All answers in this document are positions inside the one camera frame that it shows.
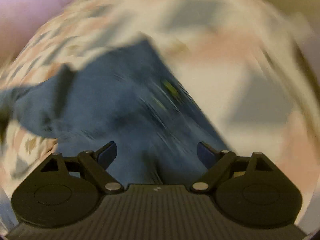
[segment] blue cloth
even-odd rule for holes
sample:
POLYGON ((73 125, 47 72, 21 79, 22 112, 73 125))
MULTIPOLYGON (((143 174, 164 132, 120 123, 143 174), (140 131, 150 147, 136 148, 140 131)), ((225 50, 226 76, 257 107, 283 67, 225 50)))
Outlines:
POLYGON ((207 169, 196 147, 227 146, 161 62, 148 41, 104 54, 81 71, 64 65, 35 87, 0 94, 0 117, 58 138, 58 151, 75 156, 109 141, 118 154, 107 171, 125 187, 190 185, 207 169))

